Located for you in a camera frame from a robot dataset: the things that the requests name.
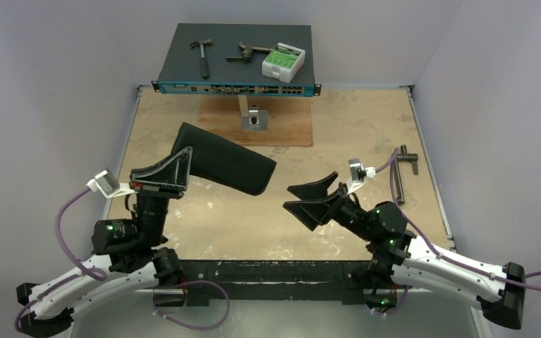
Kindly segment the black zippered tool case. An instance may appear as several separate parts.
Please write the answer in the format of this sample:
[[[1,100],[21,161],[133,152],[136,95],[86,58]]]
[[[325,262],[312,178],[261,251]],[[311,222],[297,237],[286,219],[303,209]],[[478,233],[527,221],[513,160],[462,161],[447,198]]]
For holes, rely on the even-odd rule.
[[[183,123],[173,144],[176,154],[192,147],[189,173],[237,191],[258,196],[264,193],[277,163],[264,155],[212,132]]]

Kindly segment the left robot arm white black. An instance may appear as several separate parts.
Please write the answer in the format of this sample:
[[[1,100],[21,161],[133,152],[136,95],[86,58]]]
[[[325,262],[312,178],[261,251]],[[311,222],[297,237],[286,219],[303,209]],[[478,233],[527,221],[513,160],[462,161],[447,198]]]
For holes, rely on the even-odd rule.
[[[80,313],[117,292],[141,287],[172,288],[185,281],[175,250],[163,227],[172,199],[183,197],[189,181],[194,149],[190,146],[151,166],[134,169],[128,183],[120,183],[110,170],[95,175],[56,215],[56,238],[73,262],[69,272],[42,284],[22,283],[16,294],[22,309],[14,328],[30,337],[52,337],[66,331]],[[89,192],[107,199],[136,196],[129,219],[99,220],[92,233],[92,254],[75,257],[61,234],[66,209]]]

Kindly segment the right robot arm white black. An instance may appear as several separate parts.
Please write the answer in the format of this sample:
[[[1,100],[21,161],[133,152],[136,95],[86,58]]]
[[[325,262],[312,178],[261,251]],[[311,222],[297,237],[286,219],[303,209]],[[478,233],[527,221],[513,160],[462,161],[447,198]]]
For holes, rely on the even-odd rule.
[[[483,263],[430,246],[408,230],[409,222],[395,203],[384,201],[365,210],[356,198],[348,197],[344,183],[328,193],[337,176],[331,173],[319,181],[289,186],[296,200],[283,207],[310,231],[333,221],[365,241],[372,259],[362,276],[372,287],[398,284],[441,292],[477,308],[491,323],[521,329],[523,266]]]

